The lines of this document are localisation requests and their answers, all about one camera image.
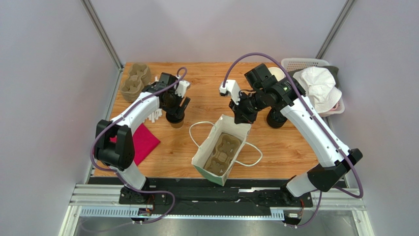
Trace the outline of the brown paper coffee cup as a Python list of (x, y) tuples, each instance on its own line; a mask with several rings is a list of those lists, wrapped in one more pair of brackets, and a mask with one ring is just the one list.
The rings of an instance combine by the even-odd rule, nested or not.
[(183, 120), (177, 120), (176, 122), (171, 122), (170, 125), (174, 129), (180, 129), (183, 127), (184, 121)]

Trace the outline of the stack of pulp cup carriers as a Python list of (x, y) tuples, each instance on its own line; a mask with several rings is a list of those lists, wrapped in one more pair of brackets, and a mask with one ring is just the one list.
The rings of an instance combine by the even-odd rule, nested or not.
[(134, 63), (128, 69), (128, 77), (123, 81), (120, 92), (125, 101), (134, 102), (149, 84), (151, 84), (150, 67), (144, 63)]

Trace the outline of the single pulp cup carrier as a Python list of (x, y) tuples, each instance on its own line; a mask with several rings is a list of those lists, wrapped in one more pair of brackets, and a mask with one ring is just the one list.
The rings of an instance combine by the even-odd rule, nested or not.
[(239, 138), (227, 133), (221, 133), (204, 165), (204, 170), (216, 176), (225, 174), (241, 144), (242, 142)]

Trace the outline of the stack of paper cups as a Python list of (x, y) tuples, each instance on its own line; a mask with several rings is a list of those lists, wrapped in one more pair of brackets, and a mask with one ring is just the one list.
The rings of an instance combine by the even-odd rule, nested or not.
[(286, 77), (285, 73), (279, 67), (269, 67), (268, 68), (271, 75), (275, 76), (277, 81), (281, 81)]

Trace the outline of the green white paper bag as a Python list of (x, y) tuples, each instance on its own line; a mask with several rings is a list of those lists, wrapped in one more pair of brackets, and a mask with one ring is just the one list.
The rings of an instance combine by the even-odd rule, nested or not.
[[(192, 128), (199, 124), (212, 125), (207, 138), (198, 144), (192, 136)], [(263, 158), (263, 153), (255, 145), (247, 142), (251, 125), (236, 124), (233, 117), (221, 115), (217, 122), (200, 121), (190, 126), (188, 132), (192, 142), (198, 147), (191, 164), (208, 181), (224, 186), (234, 166), (238, 163), (245, 167), (257, 165)], [(259, 159), (252, 164), (245, 164), (237, 157), (245, 145), (255, 148)]]

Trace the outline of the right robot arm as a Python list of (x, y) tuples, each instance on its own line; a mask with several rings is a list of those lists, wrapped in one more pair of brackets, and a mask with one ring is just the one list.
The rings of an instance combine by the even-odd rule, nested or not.
[(241, 91), (235, 80), (224, 79), (219, 87), (221, 96), (230, 96), (229, 107), (236, 124), (253, 124), (259, 111), (270, 108), (267, 123), (280, 127), (290, 121), (313, 149), (318, 165), (304, 174), (292, 177), (281, 187), (280, 199), (292, 205), (302, 195), (314, 190), (328, 192), (363, 157), (350, 149), (327, 127), (298, 82), (289, 74), (281, 80), (271, 74), (265, 64), (245, 73), (251, 90)]

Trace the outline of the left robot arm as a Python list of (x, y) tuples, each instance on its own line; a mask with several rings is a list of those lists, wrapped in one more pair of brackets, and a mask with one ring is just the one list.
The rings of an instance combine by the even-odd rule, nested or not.
[(117, 174), (123, 182), (122, 194), (138, 203), (146, 203), (154, 193), (149, 190), (149, 180), (138, 170), (134, 162), (133, 135), (137, 128), (157, 109), (166, 113), (166, 120), (173, 128), (183, 125), (185, 110), (190, 102), (186, 91), (190, 83), (184, 75), (161, 73), (159, 80), (146, 86), (139, 97), (124, 112), (111, 120), (101, 120), (90, 148), (90, 160), (103, 171)]

